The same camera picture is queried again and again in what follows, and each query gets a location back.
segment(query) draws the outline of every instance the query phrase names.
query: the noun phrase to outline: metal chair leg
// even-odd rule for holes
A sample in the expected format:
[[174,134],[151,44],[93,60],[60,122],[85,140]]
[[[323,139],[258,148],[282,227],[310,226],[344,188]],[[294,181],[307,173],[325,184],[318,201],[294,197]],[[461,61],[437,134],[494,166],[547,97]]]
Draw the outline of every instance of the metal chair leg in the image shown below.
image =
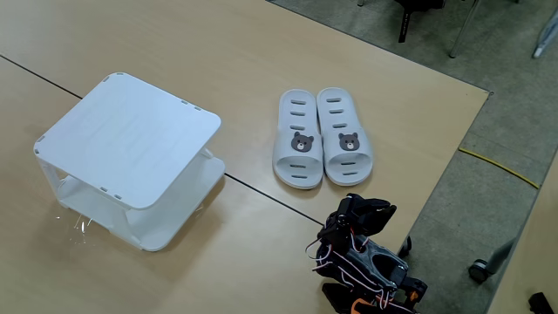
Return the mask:
[[475,14],[477,13],[477,9],[479,8],[479,5],[480,5],[481,1],[482,0],[474,0],[473,6],[469,10],[469,14],[467,15],[467,19],[465,20],[465,23],[463,24],[463,28],[461,28],[461,31],[459,32],[459,36],[457,36],[457,40],[455,40],[455,44],[453,44],[453,49],[450,52],[450,58],[455,58],[455,57],[458,56],[459,48],[461,46],[461,43],[463,42],[463,38],[467,34],[469,26],[471,25],[471,22],[473,21],[473,18],[475,16]]

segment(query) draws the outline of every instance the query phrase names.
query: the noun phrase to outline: yellow cable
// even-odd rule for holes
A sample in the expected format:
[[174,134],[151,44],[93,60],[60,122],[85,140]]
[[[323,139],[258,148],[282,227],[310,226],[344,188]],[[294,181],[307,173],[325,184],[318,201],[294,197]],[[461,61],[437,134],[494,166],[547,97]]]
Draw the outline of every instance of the yellow cable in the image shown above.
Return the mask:
[[529,179],[526,178],[525,176],[516,173],[514,170],[512,170],[512,169],[510,169],[510,168],[508,168],[508,167],[506,167],[506,166],[501,165],[500,163],[498,163],[498,162],[496,162],[496,161],[494,161],[494,160],[491,160],[491,159],[489,159],[489,158],[487,158],[487,157],[485,157],[485,156],[483,156],[483,155],[479,155],[479,154],[477,154],[477,153],[471,152],[470,150],[467,150],[467,149],[465,149],[465,148],[461,148],[461,147],[460,147],[460,148],[459,148],[459,151],[460,151],[460,152],[463,152],[463,153],[465,153],[465,154],[470,154],[470,155],[472,155],[472,156],[474,156],[474,157],[477,157],[477,158],[479,158],[479,159],[482,159],[482,160],[484,160],[484,161],[486,161],[486,162],[490,162],[491,164],[495,165],[496,167],[500,167],[500,168],[502,168],[502,169],[508,171],[510,174],[513,174],[513,175],[515,175],[516,177],[518,177],[518,178],[524,180],[525,182],[527,182],[527,183],[529,183],[530,185],[532,185],[534,188],[539,189],[539,185],[538,185],[538,184],[536,184],[536,183],[534,183],[533,181],[529,180]]

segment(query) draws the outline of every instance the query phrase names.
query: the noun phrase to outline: slipper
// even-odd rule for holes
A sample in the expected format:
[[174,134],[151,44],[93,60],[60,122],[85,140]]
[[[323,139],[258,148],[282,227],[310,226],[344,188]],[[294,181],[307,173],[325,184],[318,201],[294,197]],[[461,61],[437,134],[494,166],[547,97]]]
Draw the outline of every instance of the slipper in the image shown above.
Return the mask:
[[372,171],[373,151],[358,122],[352,97],[344,89],[326,88],[317,95],[317,114],[325,173],[340,186],[364,181]]
[[314,188],[322,180],[322,136],[317,130],[316,99],[309,92],[290,90],[281,96],[273,169],[293,188]]

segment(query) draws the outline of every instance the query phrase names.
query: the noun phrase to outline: bear face decoration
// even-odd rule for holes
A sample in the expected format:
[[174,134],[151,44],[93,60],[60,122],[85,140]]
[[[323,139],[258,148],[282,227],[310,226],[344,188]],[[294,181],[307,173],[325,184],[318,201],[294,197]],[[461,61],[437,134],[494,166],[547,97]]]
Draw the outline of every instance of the bear face decoration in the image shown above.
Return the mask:
[[295,137],[290,145],[298,152],[306,153],[312,148],[314,136],[304,136],[300,132],[295,132]]
[[346,151],[355,151],[360,147],[360,143],[358,142],[358,134],[339,134],[339,145],[343,150]]

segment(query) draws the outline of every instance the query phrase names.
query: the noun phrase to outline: black chair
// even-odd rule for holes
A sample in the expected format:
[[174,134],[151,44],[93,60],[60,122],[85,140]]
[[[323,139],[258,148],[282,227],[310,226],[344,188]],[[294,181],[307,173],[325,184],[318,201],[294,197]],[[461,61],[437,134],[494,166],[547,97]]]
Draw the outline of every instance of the black chair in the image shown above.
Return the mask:
[[[395,0],[403,6],[403,21],[401,22],[401,32],[399,33],[399,43],[405,42],[411,13],[415,11],[426,12],[429,9],[442,9],[446,5],[446,0]],[[358,0],[357,5],[363,6],[364,0]]]

